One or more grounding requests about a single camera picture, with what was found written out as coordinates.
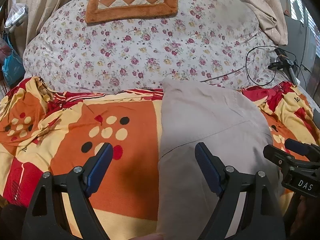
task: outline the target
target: blue gripper pad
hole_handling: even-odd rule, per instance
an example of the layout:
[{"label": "blue gripper pad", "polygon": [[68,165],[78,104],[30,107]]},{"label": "blue gripper pad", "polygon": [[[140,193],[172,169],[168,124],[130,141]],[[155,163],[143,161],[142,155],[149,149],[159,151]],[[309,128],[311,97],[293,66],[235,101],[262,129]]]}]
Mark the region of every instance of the blue gripper pad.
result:
[{"label": "blue gripper pad", "polygon": [[99,156],[99,159],[91,172],[88,175],[87,188],[84,192],[86,197],[90,197],[92,193],[96,193],[102,182],[102,179],[112,161],[113,157],[113,147],[111,144],[108,144],[105,147],[105,144],[102,145],[96,156]]},{"label": "blue gripper pad", "polygon": [[202,171],[202,174],[210,188],[210,190],[217,194],[219,197],[223,193],[223,188],[221,186],[221,176],[210,159],[215,156],[209,156],[209,149],[205,146],[204,143],[198,143],[195,147],[195,157],[196,161]]}]

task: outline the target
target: curtain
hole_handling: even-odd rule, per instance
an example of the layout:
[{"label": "curtain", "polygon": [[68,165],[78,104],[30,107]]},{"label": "curtain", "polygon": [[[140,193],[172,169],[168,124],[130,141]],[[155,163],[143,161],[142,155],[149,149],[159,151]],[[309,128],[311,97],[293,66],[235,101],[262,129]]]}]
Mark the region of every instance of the curtain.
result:
[{"label": "curtain", "polygon": [[255,13],[261,29],[278,45],[288,44],[288,30],[280,0],[241,0]]},{"label": "curtain", "polygon": [[17,0],[17,2],[26,3],[29,7],[28,20],[17,27],[12,35],[17,52],[22,57],[26,46],[39,34],[46,20],[68,0]]}]

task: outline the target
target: blue plastic bag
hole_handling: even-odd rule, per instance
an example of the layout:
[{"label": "blue plastic bag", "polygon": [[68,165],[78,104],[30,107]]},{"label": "blue plastic bag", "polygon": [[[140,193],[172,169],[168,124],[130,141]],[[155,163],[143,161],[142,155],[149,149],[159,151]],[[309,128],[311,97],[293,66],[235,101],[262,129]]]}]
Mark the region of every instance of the blue plastic bag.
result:
[{"label": "blue plastic bag", "polygon": [[11,86],[20,78],[22,78],[26,71],[23,67],[22,59],[13,49],[6,34],[4,34],[3,39],[8,43],[9,47],[12,50],[11,55],[4,59],[4,64],[2,66],[4,80],[9,86]]}]

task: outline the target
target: human hand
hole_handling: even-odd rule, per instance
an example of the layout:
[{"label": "human hand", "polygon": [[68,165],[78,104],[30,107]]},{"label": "human hand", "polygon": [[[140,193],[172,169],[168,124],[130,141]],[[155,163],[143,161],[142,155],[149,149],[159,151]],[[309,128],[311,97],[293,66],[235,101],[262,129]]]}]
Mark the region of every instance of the human hand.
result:
[{"label": "human hand", "polygon": [[147,236],[131,238],[130,240],[163,240],[163,234],[155,233]]}]

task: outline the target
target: metal screw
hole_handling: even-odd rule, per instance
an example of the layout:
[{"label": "metal screw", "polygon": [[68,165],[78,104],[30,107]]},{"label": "metal screw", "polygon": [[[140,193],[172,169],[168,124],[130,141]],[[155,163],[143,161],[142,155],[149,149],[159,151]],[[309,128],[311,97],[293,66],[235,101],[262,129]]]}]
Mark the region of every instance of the metal screw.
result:
[{"label": "metal screw", "polygon": [[266,174],[264,171],[258,171],[258,175],[263,178]]},{"label": "metal screw", "polygon": [[73,169],[73,171],[74,171],[75,173],[79,173],[80,171],[82,171],[82,167],[81,167],[81,166],[76,166],[76,167]]},{"label": "metal screw", "polygon": [[50,172],[48,172],[48,171],[46,171],[44,174],[42,174],[42,177],[44,177],[45,179],[49,176],[50,176]]},{"label": "metal screw", "polygon": [[235,168],[232,167],[232,166],[227,166],[227,167],[226,167],[226,171],[227,171],[227,172],[234,172],[234,171],[235,171]]}]

